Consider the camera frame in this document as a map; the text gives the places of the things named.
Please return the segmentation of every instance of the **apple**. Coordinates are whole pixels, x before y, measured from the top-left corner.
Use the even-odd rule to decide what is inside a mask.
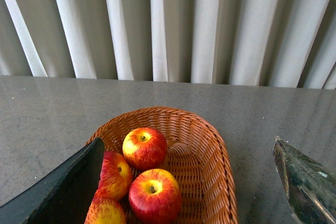
[[[114,199],[95,196],[91,202],[84,224],[126,224],[125,213]]]
[[[141,127],[132,130],[124,139],[122,152],[134,168],[145,171],[157,168],[167,154],[167,141],[157,129]]]
[[[131,184],[128,197],[135,216],[147,224],[171,223],[177,218],[182,204],[176,179],[163,169],[141,173]]]
[[[95,195],[118,201],[128,193],[132,181],[132,170],[125,158],[117,152],[105,151]]]

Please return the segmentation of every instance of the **white curtain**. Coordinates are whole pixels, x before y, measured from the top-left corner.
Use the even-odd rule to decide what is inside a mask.
[[[336,88],[336,0],[0,0],[0,74]]]

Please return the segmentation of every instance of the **gray countertop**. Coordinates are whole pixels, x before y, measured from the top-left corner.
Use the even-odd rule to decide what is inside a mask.
[[[239,223],[296,223],[272,148],[279,135],[336,166],[336,91],[0,76],[0,205],[80,150],[111,118],[148,106],[194,112],[221,134]]]

